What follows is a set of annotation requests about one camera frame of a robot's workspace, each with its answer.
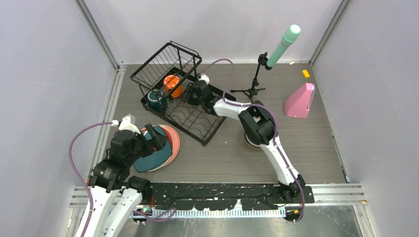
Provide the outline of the orange mug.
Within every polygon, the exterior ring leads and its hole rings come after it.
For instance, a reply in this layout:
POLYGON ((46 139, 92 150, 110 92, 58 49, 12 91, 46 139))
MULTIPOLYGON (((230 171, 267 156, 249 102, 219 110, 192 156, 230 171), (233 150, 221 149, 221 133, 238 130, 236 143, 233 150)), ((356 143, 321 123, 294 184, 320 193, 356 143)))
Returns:
POLYGON ((169 75, 164 78, 164 87, 167 94, 172 92, 171 96, 173 98, 178 98, 182 94, 182 86, 180 84, 180 77, 176 75, 169 75))

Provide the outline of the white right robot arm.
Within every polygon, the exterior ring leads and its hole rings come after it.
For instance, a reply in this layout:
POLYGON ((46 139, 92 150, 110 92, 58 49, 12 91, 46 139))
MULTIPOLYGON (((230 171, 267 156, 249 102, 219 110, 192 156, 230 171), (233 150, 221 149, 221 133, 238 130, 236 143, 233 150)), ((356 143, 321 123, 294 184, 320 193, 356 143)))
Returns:
POLYGON ((292 203, 299 198, 305 199, 305 181, 292 165, 281 144, 278 123, 273 112, 263 103, 230 100, 225 92, 216 94, 212 91, 212 86, 204 80, 190 83, 184 98, 188 104, 200 106, 210 115, 239 121, 246 141, 260 148, 270 160, 278 182, 283 187, 284 200, 292 203))

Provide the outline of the dark green mug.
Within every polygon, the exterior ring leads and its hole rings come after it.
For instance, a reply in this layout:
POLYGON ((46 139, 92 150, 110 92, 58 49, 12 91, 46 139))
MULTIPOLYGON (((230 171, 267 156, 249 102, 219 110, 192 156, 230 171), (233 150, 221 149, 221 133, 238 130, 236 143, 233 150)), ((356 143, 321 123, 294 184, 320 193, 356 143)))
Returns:
POLYGON ((159 90, 155 89, 148 92, 146 99, 149 102, 149 106, 157 112, 163 112, 167 109, 167 100, 164 94, 159 90))

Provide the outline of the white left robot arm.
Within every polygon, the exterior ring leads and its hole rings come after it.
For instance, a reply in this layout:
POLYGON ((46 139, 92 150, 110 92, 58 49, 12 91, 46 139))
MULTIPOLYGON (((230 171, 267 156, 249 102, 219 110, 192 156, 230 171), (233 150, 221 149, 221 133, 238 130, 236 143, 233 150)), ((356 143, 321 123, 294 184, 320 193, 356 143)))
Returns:
POLYGON ((76 232, 78 237, 113 237, 138 204, 151 200, 151 182, 130 176, 130 168, 140 158, 162 150, 168 138, 164 131, 147 124, 139 130, 130 122, 109 123, 118 131, 111 140, 105 158, 83 183, 88 196, 86 210, 76 232))

